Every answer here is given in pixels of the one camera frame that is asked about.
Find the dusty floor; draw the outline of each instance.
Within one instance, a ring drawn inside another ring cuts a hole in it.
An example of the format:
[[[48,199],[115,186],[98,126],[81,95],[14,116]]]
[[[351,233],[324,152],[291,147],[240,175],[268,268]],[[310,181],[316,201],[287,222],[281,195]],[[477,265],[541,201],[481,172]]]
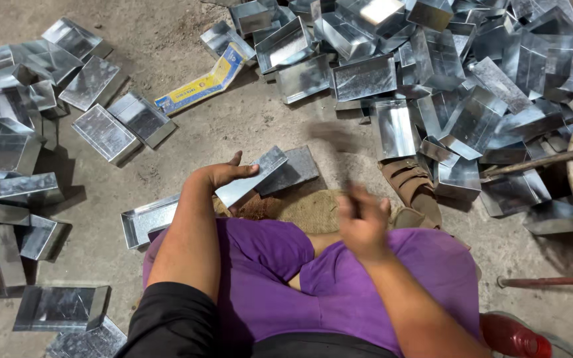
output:
[[[132,77],[127,88],[153,100],[211,69],[215,61],[202,48],[199,35],[228,15],[225,9],[198,0],[0,1],[0,45],[37,39],[61,16],[109,41],[115,50],[107,59]],[[336,120],[333,106],[326,92],[286,106],[275,85],[265,84],[250,71],[226,93],[173,118],[179,128],[170,138],[156,151],[142,150],[122,168],[107,163],[72,130],[70,124],[81,114],[73,109],[59,120],[62,148],[48,153],[37,168],[56,171],[68,188],[70,199],[45,214],[73,224],[73,229],[56,261],[41,262],[37,282],[110,285],[107,314],[127,332],[141,294],[143,253],[125,247],[120,213],[179,192],[186,176],[198,167],[228,160],[239,149],[244,159],[252,160],[272,145],[286,150],[308,144],[322,177],[305,189],[337,188],[327,148],[307,141],[301,128],[311,118]],[[370,128],[353,120],[345,124],[363,144],[352,157],[355,179],[399,203],[377,170]],[[573,343],[573,287],[502,290],[495,284],[498,275],[573,275],[573,235],[533,238],[521,225],[522,214],[490,218],[481,199],[463,208],[444,201],[442,211],[445,229],[473,247],[483,270],[481,311],[514,313]],[[0,299],[0,357],[41,357],[54,333],[12,332],[19,303],[20,299]]]

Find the sandal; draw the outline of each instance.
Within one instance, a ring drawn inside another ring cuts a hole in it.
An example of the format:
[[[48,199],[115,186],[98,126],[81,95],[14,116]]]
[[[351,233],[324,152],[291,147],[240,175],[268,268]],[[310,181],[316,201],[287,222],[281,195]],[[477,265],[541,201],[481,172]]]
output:
[[[441,210],[432,181],[415,159],[394,161],[382,167],[381,172],[404,205],[424,214],[434,224],[434,229],[441,227]]]

